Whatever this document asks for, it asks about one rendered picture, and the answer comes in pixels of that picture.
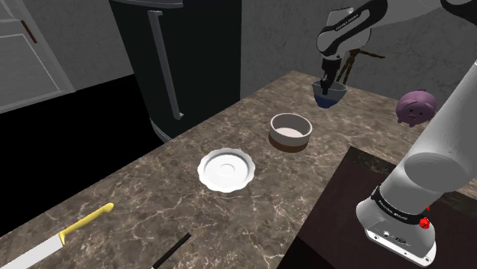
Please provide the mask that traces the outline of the grey and blue bowl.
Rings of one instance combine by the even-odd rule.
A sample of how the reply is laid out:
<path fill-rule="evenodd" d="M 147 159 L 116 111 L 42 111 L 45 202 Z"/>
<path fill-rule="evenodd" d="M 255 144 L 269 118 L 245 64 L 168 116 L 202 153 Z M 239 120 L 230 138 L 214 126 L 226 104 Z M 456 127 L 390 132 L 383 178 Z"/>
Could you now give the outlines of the grey and blue bowl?
<path fill-rule="evenodd" d="M 323 109 L 329 109 L 330 107 L 336 105 L 348 90 L 347 86 L 339 82 L 334 82 L 328 89 L 327 94 L 324 95 L 319 80 L 312 82 L 311 86 L 317 105 Z"/>

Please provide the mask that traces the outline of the wooden mannequin figure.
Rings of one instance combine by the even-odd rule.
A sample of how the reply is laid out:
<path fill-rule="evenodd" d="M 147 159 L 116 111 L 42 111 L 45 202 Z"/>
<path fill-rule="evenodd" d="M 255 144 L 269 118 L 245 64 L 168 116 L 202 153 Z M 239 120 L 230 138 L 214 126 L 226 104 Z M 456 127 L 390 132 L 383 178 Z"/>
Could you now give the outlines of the wooden mannequin figure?
<path fill-rule="evenodd" d="M 351 69 L 353 68 L 355 58 L 359 55 L 363 54 L 369 57 L 374 57 L 374 58 L 379 58 L 379 59 L 384 59 L 385 56 L 378 55 L 376 53 L 371 53 L 363 49 L 354 49 L 349 51 L 349 56 L 346 59 L 345 64 L 343 65 L 342 69 L 339 72 L 339 75 L 336 78 L 337 82 L 342 82 L 342 84 L 346 84 L 347 80 L 349 78 L 349 74 L 351 72 Z"/>

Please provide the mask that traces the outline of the white bowl with brown base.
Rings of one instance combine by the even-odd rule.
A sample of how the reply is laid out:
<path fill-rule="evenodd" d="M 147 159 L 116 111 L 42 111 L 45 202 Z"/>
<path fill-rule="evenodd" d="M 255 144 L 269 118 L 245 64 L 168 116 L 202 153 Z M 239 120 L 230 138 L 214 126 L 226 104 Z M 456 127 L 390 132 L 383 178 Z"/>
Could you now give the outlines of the white bowl with brown base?
<path fill-rule="evenodd" d="M 307 147 L 313 126 L 302 115 L 279 113 L 270 120 L 269 141 L 280 151 L 299 152 Z"/>

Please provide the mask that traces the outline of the purple piggy bank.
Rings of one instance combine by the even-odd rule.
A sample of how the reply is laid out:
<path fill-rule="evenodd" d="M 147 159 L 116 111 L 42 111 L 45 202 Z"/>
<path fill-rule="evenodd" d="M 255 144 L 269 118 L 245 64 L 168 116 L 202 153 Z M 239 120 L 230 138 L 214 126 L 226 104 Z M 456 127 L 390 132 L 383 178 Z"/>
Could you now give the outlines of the purple piggy bank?
<path fill-rule="evenodd" d="M 402 96 L 396 105 L 398 123 L 407 123 L 410 128 L 429 122 L 436 114 L 435 97 L 421 89 Z"/>

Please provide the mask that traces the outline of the black refrigerator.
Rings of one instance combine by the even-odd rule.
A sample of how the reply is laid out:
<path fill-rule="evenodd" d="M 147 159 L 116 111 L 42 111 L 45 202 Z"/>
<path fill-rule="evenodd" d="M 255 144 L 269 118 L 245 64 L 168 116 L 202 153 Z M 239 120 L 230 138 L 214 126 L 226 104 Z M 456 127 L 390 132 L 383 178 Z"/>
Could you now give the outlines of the black refrigerator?
<path fill-rule="evenodd" d="M 237 103 L 242 0 L 109 0 L 148 117 L 164 142 Z"/>

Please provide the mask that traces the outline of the dark robot stand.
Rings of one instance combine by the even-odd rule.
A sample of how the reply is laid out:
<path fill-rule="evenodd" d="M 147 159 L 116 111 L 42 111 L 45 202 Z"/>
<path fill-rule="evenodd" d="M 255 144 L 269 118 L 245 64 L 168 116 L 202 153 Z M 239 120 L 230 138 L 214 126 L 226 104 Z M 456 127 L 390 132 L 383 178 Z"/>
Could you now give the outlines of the dark robot stand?
<path fill-rule="evenodd" d="M 371 242 L 356 214 L 394 169 L 350 147 L 277 269 L 477 269 L 477 200 L 445 193 L 430 207 L 436 259 L 421 268 Z"/>

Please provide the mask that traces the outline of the white scalloped plate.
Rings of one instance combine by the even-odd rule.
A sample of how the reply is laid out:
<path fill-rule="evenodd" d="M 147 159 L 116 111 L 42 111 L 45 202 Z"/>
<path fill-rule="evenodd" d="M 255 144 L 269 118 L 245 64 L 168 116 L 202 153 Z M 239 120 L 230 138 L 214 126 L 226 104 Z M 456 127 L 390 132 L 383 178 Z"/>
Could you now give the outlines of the white scalloped plate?
<path fill-rule="evenodd" d="M 205 155 L 197 173 L 200 182 L 209 190 L 232 193 L 245 188 L 253 180 L 255 163 L 244 151 L 224 147 Z"/>

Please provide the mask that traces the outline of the white panelled door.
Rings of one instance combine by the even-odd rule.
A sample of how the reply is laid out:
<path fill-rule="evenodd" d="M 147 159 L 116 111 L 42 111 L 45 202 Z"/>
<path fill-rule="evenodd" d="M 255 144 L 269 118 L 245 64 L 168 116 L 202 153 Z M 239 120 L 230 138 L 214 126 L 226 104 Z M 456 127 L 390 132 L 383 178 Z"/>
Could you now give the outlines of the white panelled door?
<path fill-rule="evenodd" d="M 0 0 L 0 114 L 74 91 L 23 0 Z"/>

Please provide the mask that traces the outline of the black-handled knife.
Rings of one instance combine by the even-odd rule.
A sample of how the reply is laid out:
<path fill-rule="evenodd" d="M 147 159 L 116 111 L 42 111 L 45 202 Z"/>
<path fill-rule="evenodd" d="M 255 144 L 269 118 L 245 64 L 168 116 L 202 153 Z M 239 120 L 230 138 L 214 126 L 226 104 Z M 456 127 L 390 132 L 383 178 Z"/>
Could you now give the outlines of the black-handled knife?
<path fill-rule="evenodd" d="M 158 258 L 150 269 L 158 269 L 172 254 L 174 254 L 189 238 L 191 234 L 186 233 L 179 241 L 177 241 L 169 250 L 167 250 L 160 258 Z"/>

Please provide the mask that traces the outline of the yellow-handled knife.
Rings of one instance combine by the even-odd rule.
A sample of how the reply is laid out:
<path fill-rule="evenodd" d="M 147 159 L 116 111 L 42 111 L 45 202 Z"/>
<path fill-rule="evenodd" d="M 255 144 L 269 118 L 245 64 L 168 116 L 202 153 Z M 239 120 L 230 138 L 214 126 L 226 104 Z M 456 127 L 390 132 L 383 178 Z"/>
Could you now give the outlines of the yellow-handled knife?
<path fill-rule="evenodd" d="M 111 212 L 113 208 L 113 203 L 106 203 L 104 206 L 3 265 L 0 269 L 28 269 L 64 247 L 66 244 L 65 237 L 68 234 L 89 224 L 101 214 Z"/>

